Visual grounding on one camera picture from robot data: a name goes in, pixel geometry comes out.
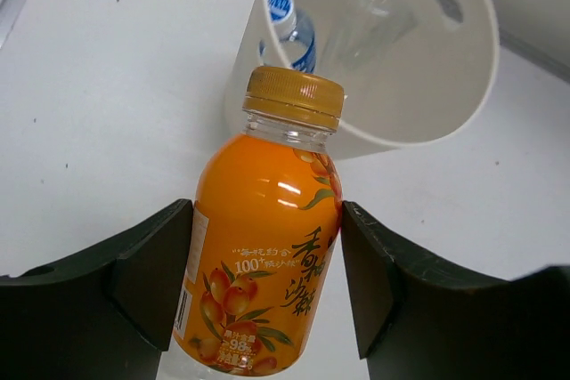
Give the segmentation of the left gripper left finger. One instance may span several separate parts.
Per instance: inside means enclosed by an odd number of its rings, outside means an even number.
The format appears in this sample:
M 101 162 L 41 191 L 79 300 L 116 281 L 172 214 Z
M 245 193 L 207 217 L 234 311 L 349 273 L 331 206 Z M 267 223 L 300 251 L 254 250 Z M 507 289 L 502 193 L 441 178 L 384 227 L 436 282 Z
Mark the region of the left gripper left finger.
M 3 379 L 153 379 L 174 325 L 193 206 L 1 278 Z

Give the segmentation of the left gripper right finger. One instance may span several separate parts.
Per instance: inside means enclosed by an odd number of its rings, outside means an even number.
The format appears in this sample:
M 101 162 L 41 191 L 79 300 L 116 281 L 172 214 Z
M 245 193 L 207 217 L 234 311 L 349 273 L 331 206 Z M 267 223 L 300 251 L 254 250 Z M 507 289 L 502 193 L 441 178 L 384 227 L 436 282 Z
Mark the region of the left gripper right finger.
M 343 205 L 341 243 L 370 378 L 568 378 L 567 266 L 494 278 L 411 242 L 354 202 Z

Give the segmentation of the blue label plastic bottle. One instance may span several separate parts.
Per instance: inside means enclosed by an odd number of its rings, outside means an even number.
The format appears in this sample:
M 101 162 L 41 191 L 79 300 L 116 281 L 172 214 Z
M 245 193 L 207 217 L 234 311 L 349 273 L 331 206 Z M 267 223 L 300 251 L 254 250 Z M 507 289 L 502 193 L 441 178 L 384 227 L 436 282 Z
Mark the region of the blue label plastic bottle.
M 287 63 L 297 71 L 313 73 L 316 66 L 316 35 L 309 15 L 294 0 L 267 0 L 268 12 Z

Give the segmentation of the orange juice bottle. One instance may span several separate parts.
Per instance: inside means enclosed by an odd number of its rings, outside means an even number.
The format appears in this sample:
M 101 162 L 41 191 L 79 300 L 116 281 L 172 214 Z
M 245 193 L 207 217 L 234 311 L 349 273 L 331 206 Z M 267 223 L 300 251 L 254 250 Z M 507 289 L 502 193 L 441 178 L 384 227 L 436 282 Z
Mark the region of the orange juice bottle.
M 170 351 L 174 379 L 246 379 L 290 368 L 313 325 L 342 220 L 327 150 L 343 88 L 255 68 L 244 129 L 202 172 Z

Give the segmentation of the white cylindrical plastic bin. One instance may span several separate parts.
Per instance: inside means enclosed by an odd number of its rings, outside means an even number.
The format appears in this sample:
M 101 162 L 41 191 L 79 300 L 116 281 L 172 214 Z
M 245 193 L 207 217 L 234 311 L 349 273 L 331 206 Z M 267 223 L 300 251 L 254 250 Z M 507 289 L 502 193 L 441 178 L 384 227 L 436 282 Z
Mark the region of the white cylindrical plastic bin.
M 251 71 L 289 68 L 303 52 L 281 40 L 268 0 L 255 0 L 224 90 L 231 133 Z M 340 84 L 345 101 L 335 159 L 424 146 L 466 127 L 484 106 L 499 57 L 492 0 L 293 0 L 312 26 L 314 73 Z

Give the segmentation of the clear crushed plastic bottle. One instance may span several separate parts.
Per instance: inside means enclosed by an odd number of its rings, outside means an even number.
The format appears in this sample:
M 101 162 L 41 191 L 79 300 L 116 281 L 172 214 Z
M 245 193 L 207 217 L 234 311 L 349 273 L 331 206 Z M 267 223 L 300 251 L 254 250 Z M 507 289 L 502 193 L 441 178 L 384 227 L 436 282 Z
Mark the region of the clear crushed plastic bottle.
M 321 70 L 356 71 L 379 61 L 417 26 L 403 0 L 346 0 L 322 51 Z

